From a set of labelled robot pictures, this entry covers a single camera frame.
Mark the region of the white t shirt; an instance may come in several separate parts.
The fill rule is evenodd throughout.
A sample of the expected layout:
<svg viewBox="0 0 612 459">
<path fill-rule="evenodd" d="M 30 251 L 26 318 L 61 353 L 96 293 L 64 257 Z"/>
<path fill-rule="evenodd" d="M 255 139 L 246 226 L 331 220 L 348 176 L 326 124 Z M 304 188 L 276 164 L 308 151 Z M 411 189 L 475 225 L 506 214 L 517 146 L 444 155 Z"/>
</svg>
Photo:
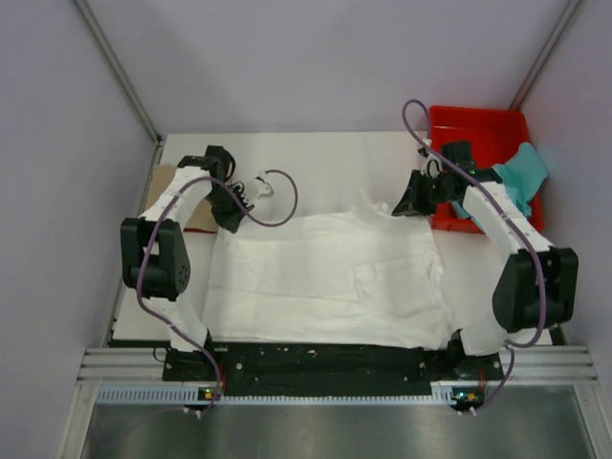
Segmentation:
<svg viewBox="0 0 612 459">
<path fill-rule="evenodd" d="M 443 273 L 425 217 L 360 198 L 345 212 L 221 234 L 204 320 L 219 340 L 437 350 L 455 329 Z"/>
</svg>

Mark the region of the teal t shirt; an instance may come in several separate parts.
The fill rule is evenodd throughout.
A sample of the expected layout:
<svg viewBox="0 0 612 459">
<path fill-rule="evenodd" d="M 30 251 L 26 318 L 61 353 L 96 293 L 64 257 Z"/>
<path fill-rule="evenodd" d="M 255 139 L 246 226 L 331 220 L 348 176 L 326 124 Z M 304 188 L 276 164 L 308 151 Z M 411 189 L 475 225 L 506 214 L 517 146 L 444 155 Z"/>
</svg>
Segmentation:
<svg viewBox="0 0 612 459">
<path fill-rule="evenodd" d="M 492 169 L 502 180 L 514 205 L 526 218 L 531 218 L 531 202 L 549 175 L 534 146 L 523 142 L 509 160 L 503 164 L 495 164 Z"/>
</svg>

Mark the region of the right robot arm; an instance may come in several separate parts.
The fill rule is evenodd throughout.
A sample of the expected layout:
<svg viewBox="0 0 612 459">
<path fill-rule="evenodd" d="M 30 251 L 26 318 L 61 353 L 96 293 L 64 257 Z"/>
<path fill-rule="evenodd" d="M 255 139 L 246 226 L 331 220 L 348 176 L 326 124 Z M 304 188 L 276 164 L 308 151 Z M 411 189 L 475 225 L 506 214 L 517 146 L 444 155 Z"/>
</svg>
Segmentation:
<svg viewBox="0 0 612 459">
<path fill-rule="evenodd" d="M 535 334 L 568 321 L 574 313 L 579 258 L 542 236 L 514 203 L 494 168 L 479 168 L 468 141 L 451 142 L 436 153 L 424 144 L 424 164 L 411 172 L 407 188 L 393 209 L 395 216 L 432 216 L 442 204 L 458 203 L 505 258 L 492 293 L 492 308 L 459 332 L 462 345 L 448 351 L 446 364 L 465 379 L 488 355 L 524 329 Z"/>
</svg>

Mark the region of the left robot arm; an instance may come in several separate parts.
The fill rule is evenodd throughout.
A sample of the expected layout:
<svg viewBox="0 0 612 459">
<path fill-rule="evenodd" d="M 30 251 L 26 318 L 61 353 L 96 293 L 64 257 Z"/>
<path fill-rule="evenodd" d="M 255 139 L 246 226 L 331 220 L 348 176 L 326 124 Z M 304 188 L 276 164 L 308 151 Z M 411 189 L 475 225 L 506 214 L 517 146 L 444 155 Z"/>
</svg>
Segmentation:
<svg viewBox="0 0 612 459">
<path fill-rule="evenodd" d="M 229 183 L 234 169 L 235 159 L 223 146 L 210 145 L 202 156 L 185 156 L 154 204 L 120 225 L 124 285 L 135 291 L 143 311 L 167 326 L 171 347 L 187 352 L 184 368 L 200 380 L 214 373 L 217 358 L 204 347 L 208 328 L 186 295 L 191 264 L 184 230 L 206 202 L 218 227 L 237 232 L 253 205 L 243 186 Z"/>
</svg>

